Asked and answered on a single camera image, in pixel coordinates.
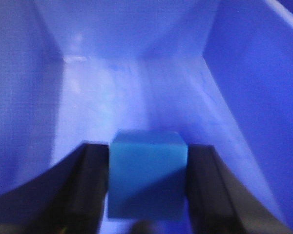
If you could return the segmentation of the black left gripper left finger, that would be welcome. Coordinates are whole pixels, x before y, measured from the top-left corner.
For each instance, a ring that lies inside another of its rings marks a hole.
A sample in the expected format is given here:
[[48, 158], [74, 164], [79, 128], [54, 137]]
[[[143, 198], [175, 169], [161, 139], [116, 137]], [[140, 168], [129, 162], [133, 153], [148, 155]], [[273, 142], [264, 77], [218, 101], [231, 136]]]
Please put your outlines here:
[[83, 143], [33, 180], [0, 195], [0, 234], [96, 234], [109, 148]]

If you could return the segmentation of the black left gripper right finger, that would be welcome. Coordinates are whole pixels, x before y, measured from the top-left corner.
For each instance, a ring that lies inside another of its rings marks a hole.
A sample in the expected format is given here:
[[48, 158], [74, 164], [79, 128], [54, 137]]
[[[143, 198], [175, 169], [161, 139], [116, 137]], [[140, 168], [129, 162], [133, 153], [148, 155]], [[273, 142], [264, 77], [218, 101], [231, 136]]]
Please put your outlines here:
[[194, 234], [289, 234], [209, 145], [188, 147], [186, 196]]

